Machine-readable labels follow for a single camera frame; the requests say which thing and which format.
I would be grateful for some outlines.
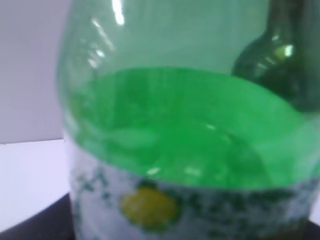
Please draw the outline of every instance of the bottle label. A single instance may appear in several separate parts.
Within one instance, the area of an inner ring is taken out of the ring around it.
[[[67,144],[79,240],[295,240],[317,196],[318,178],[264,190],[158,182]]]

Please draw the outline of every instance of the yellow circle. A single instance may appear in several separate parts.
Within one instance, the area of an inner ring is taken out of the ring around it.
[[[129,220],[146,229],[167,227],[179,213],[172,197],[150,187],[140,187],[136,193],[123,196],[120,207]]]

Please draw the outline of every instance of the green bottle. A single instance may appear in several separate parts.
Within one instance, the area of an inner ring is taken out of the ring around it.
[[[259,84],[296,109],[315,110],[302,46],[304,0],[271,0],[265,32],[241,53],[232,74]]]
[[[231,74],[267,5],[73,1],[57,86],[77,240],[299,240],[319,128],[283,100],[300,89],[281,98]],[[262,42],[287,66],[296,45],[281,29],[276,47]]]

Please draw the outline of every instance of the dark table surface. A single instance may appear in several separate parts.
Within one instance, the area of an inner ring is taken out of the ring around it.
[[[31,219],[0,233],[0,240],[75,240],[69,195]],[[309,222],[303,240],[320,240],[320,226]]]

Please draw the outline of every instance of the bottle neck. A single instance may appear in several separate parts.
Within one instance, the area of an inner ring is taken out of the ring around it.
[[[266,34],[273,40],[292,40],[298,24],[303,0],[270,0]]]

